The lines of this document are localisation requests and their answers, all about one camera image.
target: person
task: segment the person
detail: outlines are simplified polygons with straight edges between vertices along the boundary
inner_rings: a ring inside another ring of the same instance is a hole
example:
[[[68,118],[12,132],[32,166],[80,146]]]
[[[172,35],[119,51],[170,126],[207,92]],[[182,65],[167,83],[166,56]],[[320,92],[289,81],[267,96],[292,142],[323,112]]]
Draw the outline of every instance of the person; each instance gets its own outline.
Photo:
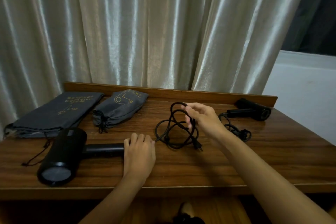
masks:
[[[185,109],[214,147],[220,149],[266,212],[272,223],[335,224],[336,221],[294,185],[269,166],[248,145],[229,132],[212,107],[189,103]],[[188,128],[191,122],[185,117]],[[125,142],[124,176],[115,189],[80,224],[119,223],[155,163],[155,143],[150,136],[132,134]],[[203,223],[183,204],[175,223]]]

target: drawstring bag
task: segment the drawstring bag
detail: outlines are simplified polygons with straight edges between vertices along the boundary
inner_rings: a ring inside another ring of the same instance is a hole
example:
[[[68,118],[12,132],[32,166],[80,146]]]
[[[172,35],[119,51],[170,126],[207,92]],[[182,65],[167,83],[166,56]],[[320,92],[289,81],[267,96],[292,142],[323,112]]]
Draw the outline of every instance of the drawstring bag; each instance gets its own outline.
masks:
[[[136,90],[115,92],[93,110],[93,123],[99,133],[130,119],[146,102],[148,94]]]
[[[11,130],[15,131],[14,135],[22,138],[55,137],[64,128],[78,126],[84,115],[103,95],[97,92],[64,92],[7,125],[4,136]]]

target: hand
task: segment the hand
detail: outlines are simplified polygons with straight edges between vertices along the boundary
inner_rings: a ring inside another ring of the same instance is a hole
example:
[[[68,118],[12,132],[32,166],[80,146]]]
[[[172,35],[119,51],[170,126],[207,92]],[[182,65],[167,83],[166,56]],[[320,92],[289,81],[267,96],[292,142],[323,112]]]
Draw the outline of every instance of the hand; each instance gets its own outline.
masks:
[[[124,148],[124,177],[138,179],[143,185],[156,160],[155,142],[148,135],[133,133],[124,140]]]
[[[198,126],[210,140],[218,141],[229,134],[229,131],[223,126],[212,107],[200,103],[189,103],[187,106],[182,105],[181,109],[185,109],[188,115],[197,121]],[[187,115],[185,116],[185,121],[188,128],[191,129],[192,125]]]

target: wooden desk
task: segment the wooden desk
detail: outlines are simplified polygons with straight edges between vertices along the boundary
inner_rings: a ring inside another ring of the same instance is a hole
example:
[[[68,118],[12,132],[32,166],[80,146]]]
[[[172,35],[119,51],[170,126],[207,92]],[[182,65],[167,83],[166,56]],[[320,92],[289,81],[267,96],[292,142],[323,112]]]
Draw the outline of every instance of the wooden desk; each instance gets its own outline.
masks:
[[[104,92],[107,95],[127,88],[130,87],[65,83],[67,91]],[[131,120],[109,129],[108,133],[98,133],[90,114],[84,118],[79,127],[87,132],[87,143],[123,142],[132,132],[154,138],[155,126],[169,117],[174,101],[211,103],[209,105],[220,113],[233,109],[232,104],[242,97],[241,94],[137,89],[148,92],[151,97]],[[268,106],[273,106],[276,101],[272,96],[245,97]],[[177,115],[177,118],[184,119],[183,115]],[[300,190],[336,192],[336,147],[276,109],[265,122],[251,118],[233,118],[231,121],[240,129],[250,130],[252,139],[247,144]],[[179,128],[174,128],[170,135],[178,141],[186,136]],[[203,152],[194,150],[191,145],[171,150],[158,142],[156,165],[139,195],[250,193],[225,156],[210,145],[202,132],[199,141],[203,144]],[[76,178],[63,187],[50,188],[40,184],[36,178],[38,165],[22,167],[20,164],[38,153],[44,143],[43,139],[7,139],[0,143],[0,200],[103,198],[122,177],[121,158],[96,158],[83,160]]]

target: curtain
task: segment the curtain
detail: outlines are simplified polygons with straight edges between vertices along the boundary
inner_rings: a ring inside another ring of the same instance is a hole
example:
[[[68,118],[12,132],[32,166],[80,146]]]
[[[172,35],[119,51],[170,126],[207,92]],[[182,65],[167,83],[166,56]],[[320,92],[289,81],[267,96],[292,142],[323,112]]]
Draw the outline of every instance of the curtain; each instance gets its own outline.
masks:
[[[0,127],[64,81],[261,94],[300,0],[1,0]]]

